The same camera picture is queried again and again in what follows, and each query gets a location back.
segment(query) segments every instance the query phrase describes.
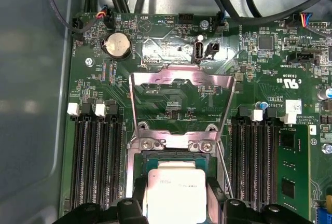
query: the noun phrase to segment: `wire bundle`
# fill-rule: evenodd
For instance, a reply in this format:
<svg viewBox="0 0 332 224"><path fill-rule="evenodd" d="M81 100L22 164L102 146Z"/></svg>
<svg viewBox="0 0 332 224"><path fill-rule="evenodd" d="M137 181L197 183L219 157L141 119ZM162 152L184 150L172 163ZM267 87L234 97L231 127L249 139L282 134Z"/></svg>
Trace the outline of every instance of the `wire bundle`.
<svg viewBox="0 0 332 224"><path fill-rule="evenodd" d="M105 5L103 7L103 9L95 15L95 17L98 18L98 19L105 17L106 16L106 10L107 10L107 5Z"/></svg>
<svg viewBox="0 0 332 224"><path fill-rule="evenodd" d="M301 16L301 22L302 22L302 27L305 28L309 24L309 19L312 16L312 13L300 13Z"/></svg>

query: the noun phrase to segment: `connector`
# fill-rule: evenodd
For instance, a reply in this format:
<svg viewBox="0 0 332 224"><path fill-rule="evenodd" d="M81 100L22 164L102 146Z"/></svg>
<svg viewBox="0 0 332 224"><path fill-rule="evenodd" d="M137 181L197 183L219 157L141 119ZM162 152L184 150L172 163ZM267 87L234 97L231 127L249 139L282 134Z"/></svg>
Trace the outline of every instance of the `connector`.
<svg viewBox="0 0 332 224"><path fill-rule="evenodd" d="M332 215L327 212L325 208L317 208L316 210L316 224L331 224Z"/></svg>
<svg viewBox="0 0 332 224"><path fill-rule="evenodd" d="M79 18L73 18L72 19L72 26L74 28L81 29L81 28L84 27L84 23ZM75 40L78 40L78 41L83 41L84 40L84 33L72 32L72 36Z"/></svg>

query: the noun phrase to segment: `screw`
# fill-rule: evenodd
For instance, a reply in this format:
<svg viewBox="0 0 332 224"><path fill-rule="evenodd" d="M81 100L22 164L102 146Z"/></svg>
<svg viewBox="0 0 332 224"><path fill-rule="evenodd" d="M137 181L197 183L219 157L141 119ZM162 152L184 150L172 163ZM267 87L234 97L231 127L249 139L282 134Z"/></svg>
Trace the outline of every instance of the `screw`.
<svg viewBox="0 0 332 224"><path fill-rule="evenodd" d="M92 58L86 58L85 59L85 65L87 67L92 67L94 65L94 60Z"/></svg>
<svg viewBox="0 0 332 224"><path fill-rule="evenodd" d="M239 206L240 205L239 201L237 201L237 200L231 200L230 204L232 204L234 206Z"/></svg>
<svg viewBox="0 0 332 224"><path fill-rule="evenodd" d="M201 145L201 149L205 152L210 152L212 150L212 145L209 141L205 141Z"/></svg>
<svg viewBox="0 0 332 224"><path fill-rule="evenodd" d="M330 144L324 144L322 146L322 152L324 154L331 154L332 153L332 145L330 145Z"/></svg>
<svg viewBox="0 0 332 224"><path fill-rule="evenodd" d="M272 212L279 212L279 209L276 206L269 206L269 210L271 210Z"/></svg>
<svg viewBox="0 0 332 224"><path fill-rule="evenodd" d="M144 150L150 150L152 149L152 141L149 140L149 139L145 139L143 142L142 142L142 147Z"/></svg>
<svg viewBox="0 0 332 224"><path fill-rule="evenodd" d="M199 26L201 27L201 29L207 30L209 28L209 22L206 20L203 20L200 22Z"/></svg>

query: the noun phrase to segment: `black connector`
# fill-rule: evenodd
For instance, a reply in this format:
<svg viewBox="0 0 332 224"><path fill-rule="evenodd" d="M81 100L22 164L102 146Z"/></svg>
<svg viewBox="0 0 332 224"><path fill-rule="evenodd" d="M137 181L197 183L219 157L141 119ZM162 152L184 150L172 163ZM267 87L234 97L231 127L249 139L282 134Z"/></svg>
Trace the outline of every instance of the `black connector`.
<svg viewBox="0 0 332 224"><path fill-rule="evenodd" d="M319 49L305 50L305 51L295 51L287 56L287 64L300 64L300 63L311 63L313 65L320 64L320 57L322 51Z"/></svg>
<svg viewBox="0 0 332 224"><path fill-rule="evenodd" d="M225 30L226 24L225 24L225 14L221 11L219 11L215 17L215 33L221 33Z"/></svg>
<svg viewBox="0 0 332 224"><path fill-rule="evenodd" d="M104 21L105 26L108 29L110 29L110 30L115 29L114 14L109 8L107 8L107 10L106 10L106 16L104 16L103 21Z"/></svg>
<svg viewBox="0 0 332 224"><path fill-rule="evenodd" d="M205 51L205 57L207 59L213 59L214 55L216 55L219 51L220 51L220 44L213 41L207 45L207 49Z"/></svg>
<svg viewBox="0 0 332 224"><path fill-rule="evenodd" d="M193 14L180 13L178 15L178 24L193 24Z"/></svg>
<svg viewBox="0 0 332 224"><path fill-rule="evenodd" d="M76 29L81 29L84 27L84 23L79 18L73 18L72 26ZM76 33L76 32L72 31L72 36L75 40L78 40L78 41L84 40L84 33Z"/></svg>

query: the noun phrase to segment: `white label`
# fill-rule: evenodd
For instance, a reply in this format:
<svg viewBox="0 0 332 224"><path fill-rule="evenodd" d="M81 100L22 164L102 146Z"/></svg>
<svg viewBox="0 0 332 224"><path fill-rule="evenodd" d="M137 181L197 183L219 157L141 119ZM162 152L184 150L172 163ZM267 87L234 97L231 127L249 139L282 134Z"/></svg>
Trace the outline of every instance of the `white label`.
<svg viewBox="0 0 332 224"><path fill-rule="evenodd" d="M287 114L302 114L302 101L301 100L286 100L286 113Z"/></svg>

